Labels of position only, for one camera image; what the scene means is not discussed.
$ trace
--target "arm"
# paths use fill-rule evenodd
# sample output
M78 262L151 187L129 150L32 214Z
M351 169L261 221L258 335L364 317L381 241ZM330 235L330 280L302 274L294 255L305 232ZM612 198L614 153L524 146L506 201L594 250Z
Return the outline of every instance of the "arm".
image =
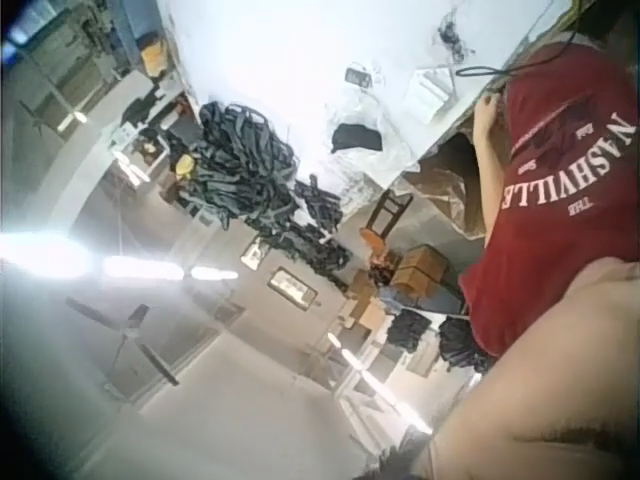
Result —
M482 217L487 231L484 237L486 246L489 243L493 225L500 211L502 190L504 188L504 171L488 136L474 141L474 146L478 157L478 170L480 171Z
M637 442L639 272L610 258L586 267L453 410L416 471L429 480L617 478L612 447Z
M485 246L489 243L493 226L500 211L504 189L504 171L491 143L491 127L498 113L499 95L481 98L476 104L473 120L473 145L476 149L478 170L480 171L480 197L482 216L487 231Z

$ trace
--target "ceiling light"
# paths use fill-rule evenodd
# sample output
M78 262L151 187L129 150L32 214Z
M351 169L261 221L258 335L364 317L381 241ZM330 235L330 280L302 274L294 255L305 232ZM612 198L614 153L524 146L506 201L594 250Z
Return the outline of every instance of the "ceiling light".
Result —
M137 165L134 165L133 163L131 165L129 165L129 168L131 169L131 171L138 177L140 178L143 182L149 182L151 181L151 179L149 178L149 175L147 175L146 173L144 173L142 170L140 170L140 168Z
M56 233L0 234L0 258L33 275L78 278L91 269L91 255L79 244Z
M471 377L471 380L469 380L469 388L475 387L478 384L478 382L480 382L480 380L482 380L482 374L474 373L473 376Z
M362 372L362 378L369 384L373 390L380 395L391 406L395 406L398 403L398 399L395 397L391 390L384 386L380 381L371 375L368 371Z
M210 267L193 267L191 276L196 280L235 280L238 278L238 273Z
M124 172L124 174L127 176L129 181L131 183L133 183L134 187L140 186L140 183L142 183L142 182L141 182L140 178L135 173L133 173L133 170L131 169L131 167L133 167L133 165L125 164L125 163L122 163L120 160L118 160L118 166Z
M113 155L118 159L120 163L124 165L129 165L131 163L131 161L129 160L129 157L127 157L124 153L122 153L119 150L114 151Z
M327 333L327 337L329 338L329 341L331 342L331 344L336 347L336 348L341 348L342 344L340 343L340 340L338 340L338 337L336 337L333 333L329 332Z
M362 365L362 363L360 362L360 360L358 360L355 355L353 353L351 353L349 350L347 350L346 348L343 348L341 350L342 356L344 357L344 359L349 362L349 365L351 365L353 368L355 368L356 370L364 370L364 365Z
M405 421L416 427L422 433L426 433L427 435L433 434L433 429L427 425L424 420L420 418L420 415L418 415L418 413L406 403L399 403L396 405L396 410L398 410L398 413L405 419Z
M73 112L73 116L76 117L76 120L78 120L80 123L87 123L87 117L84 113L82 112Z
M105 274L114 278L147 280L182 280L184 278L184 270L175 263L134 257L108 257L103 261L102 269Z

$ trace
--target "ceiling fan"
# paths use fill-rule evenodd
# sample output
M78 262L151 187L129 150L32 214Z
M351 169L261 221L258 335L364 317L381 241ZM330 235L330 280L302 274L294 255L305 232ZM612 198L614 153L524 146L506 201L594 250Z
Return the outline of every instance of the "ceiling fan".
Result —
M178 379L169 371L169 367L164 363L164 361L156 354L151 347L146 345L142 340L140 340L140 325L142 324L142 320L149 312L149 306L141 303L136 307L125 324L120 324L111 320L109 317L99 312L95 308L92 308L82 302L79 302L71 297L67 297L66 303L69 307L73 308L76 312L81 313L87 318L94 320L95 322L104 325L105 327L114 330L118 333L122 334L122 343L120 347L118 347L118 352L116 353L116 358L114 359L114 365L116 360L118 359L118 355L120 354L120 349L124 345L126 340L131 340L136 347L142 352L142 354L147 357L147 360L155 367L155 369L174 387L178 386L180 382Z

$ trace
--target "black wire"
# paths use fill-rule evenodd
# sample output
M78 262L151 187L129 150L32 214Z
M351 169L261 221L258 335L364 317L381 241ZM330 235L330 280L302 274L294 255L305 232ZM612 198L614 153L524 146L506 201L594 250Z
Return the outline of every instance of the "black wire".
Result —
M583 13L582 12L582 1L583 0L577 0L577 1L578 1L578 14L577 14L577 18L576 18L575 28L571 32L571 36L565 42L564 46L555 55L552 55L551 57L545 58L544 60L540 60L538 62L525 63L524 65L517 65L515 67L505 68L505 69L486 67L486 66L481 66L481 65L477 65L477 66L474 66L474 67L465 67L465 68L461 68L461 69L459 69L459 70L457 70L455 72L456 77L486 77L486 76L489 76L489 75L508 76L508 75L511 75L512 73L519 72L519 71L525 70L527 68L532 68L532 67L538 67L540 65L545 65L547 63L553 62L554 60L560 58L562 55L564 55L564 53L567 51L567 49L571 46L571 44L573 43L573 39L578 34L578 30L580 28L580 17L582 16L582 13Z

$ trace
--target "hand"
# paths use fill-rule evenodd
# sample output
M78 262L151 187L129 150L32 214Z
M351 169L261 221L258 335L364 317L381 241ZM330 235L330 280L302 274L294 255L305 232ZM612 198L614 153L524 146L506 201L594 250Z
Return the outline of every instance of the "hand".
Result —
M500 94L483 95L476 103L473 115L473 140L486 140L498 116Z

